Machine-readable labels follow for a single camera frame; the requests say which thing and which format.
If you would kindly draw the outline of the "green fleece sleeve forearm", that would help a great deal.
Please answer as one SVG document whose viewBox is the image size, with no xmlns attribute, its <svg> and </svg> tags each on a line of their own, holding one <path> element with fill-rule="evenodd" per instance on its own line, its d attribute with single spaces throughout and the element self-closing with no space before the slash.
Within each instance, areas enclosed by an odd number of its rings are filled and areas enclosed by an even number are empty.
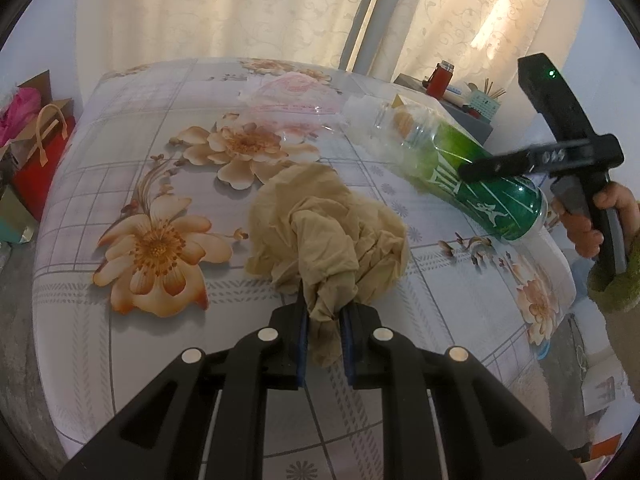
<svg viewBox="0 0 640 480">
<path fill-rule="evenodd" d="M 640 276 L 639 235 L 630 246 L 625 273 L 608 278 L 596 263 L 589 272 L 588 296 L 605 318 L 605 329 L 628 386 L 639 402 L 640 396 Z"/>
</svg>

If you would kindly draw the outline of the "right hand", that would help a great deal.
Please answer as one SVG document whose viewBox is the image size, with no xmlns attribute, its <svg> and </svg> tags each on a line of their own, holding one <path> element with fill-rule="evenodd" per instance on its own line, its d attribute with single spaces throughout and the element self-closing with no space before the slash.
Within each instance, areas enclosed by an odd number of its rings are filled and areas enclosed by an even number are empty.
<svg viewBox="0 0 640 480">
<path fill-rule="evenodd" d="M 602 191 L 593 196 L 593 203 L 599 209 L 614 208 L 623 228 L 625 247 L 631 252 L 634 239 L 640 226 L 639 202 L 629 188 L 617 182 L 609 183 Z M 555 198 L 552 209 L 559 215 L 567 230 L 568 239 L 574 243 L 576 252 L 585 258 L 593 258 L 600 252 L 603 234 L 592 226 L 591 221 L 577 214 L 570 214 L 562 203 Z"/>
</svg>

